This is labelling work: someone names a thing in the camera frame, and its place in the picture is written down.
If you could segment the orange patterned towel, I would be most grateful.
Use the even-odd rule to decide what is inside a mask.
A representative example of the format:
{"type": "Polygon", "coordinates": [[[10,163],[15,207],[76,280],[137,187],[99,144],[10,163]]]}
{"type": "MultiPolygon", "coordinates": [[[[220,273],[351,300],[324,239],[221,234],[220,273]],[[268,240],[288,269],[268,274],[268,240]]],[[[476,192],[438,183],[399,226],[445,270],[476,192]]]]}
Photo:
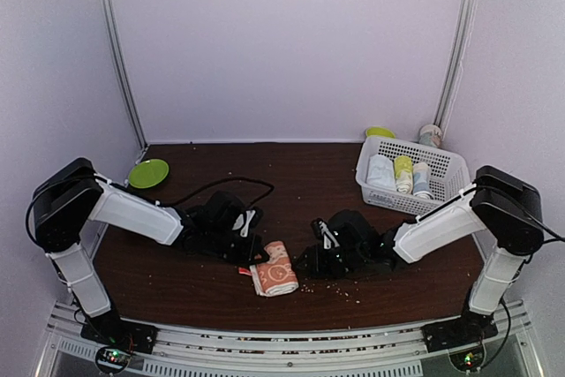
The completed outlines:
{"type": "Polygon", "coordinates": [[[269,255],[267,262],[239,268],[240,275],[252,278],[257,296],[273,298],[291,294],[299,288],[298,278],[292,269],[290,256],[283,241],[274,241],[266,245],[269,255]]]}

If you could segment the blue polka dot towel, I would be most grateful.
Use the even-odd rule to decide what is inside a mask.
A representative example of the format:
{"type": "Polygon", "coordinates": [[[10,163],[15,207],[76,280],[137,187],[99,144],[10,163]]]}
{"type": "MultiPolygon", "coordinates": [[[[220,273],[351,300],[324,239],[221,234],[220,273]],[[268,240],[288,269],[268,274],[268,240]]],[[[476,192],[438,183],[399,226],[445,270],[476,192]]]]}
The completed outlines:
{"type": "Polygon", "coordinates": [[[429,185],[431,171],[427,163],[418,162],[413,165],[413,188],[412,194],[422,199],[433,199],[429,185]]]}

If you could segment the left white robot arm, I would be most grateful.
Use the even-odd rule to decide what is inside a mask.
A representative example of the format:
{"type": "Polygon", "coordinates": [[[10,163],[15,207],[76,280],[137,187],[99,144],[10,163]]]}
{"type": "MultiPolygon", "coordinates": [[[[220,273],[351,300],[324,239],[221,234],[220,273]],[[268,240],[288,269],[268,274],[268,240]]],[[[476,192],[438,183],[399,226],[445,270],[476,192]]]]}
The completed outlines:
{"type": "Polygon", "coordinates": [[[93,331],[108,345],[118,345],[127,327],[111,313],[108,292],[80,241],[87,222],[102,222],[141,235],[159,245],[199,253],[239,267],[268,261],[254,229],[262,218],[254,202],[245,204],[230,192],[186,210],[179,202],[162,204],[131,192],[97,173],[84,157],[70,162],[38,186],[27,207],[28,237],[61,274],[93,331]]]}

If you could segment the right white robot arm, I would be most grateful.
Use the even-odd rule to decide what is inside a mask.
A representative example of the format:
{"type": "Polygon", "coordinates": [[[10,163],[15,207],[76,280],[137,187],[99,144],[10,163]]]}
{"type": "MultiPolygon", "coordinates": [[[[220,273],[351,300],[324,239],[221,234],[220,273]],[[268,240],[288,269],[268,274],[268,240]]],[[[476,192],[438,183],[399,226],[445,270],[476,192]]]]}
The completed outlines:
{"type": "Polygon", "coordinates": [[[453,336],[461,343],[486,329],[486,316],[544,243],[539,191],[493,166],[478,169],[474,181],[454,198],[382,234],[350,209],[328,221],[315,219],[311,227],[318,242],[293,265],[310,277],[335,279],[364,270],[392,273],[461,238],[489,231],[495,247],[471,286],[467,312],[453,323],[453,336]]]}

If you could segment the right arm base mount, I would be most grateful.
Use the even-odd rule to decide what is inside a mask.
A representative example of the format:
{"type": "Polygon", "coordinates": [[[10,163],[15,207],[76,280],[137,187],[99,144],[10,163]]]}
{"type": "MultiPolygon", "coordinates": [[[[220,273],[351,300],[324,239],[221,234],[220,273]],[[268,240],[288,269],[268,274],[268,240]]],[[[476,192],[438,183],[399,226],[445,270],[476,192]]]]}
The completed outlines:
{"type": "Polygon", "coordinates": [[[484,341],[498,335],[492,314],[467,310],[458,318],[426,324],[421,331],[429,353],[446,351],[451,365],[464,373],[477,372],[485,364],[484,341]]]}

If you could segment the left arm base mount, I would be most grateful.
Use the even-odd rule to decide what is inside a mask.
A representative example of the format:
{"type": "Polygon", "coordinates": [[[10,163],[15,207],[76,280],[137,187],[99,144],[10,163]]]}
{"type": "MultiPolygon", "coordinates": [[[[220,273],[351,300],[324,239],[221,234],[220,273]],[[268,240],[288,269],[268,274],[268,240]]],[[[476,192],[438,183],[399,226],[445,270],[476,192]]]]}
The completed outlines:
{"type": "Polygon", "coordinates": [[[98,317],[84,317],[80,336],[101,345],[94,354],[94,364],[107,375],[124,371],[136,354],[151,354],[158,328],[123,320],[116,309],[98,317]]]}

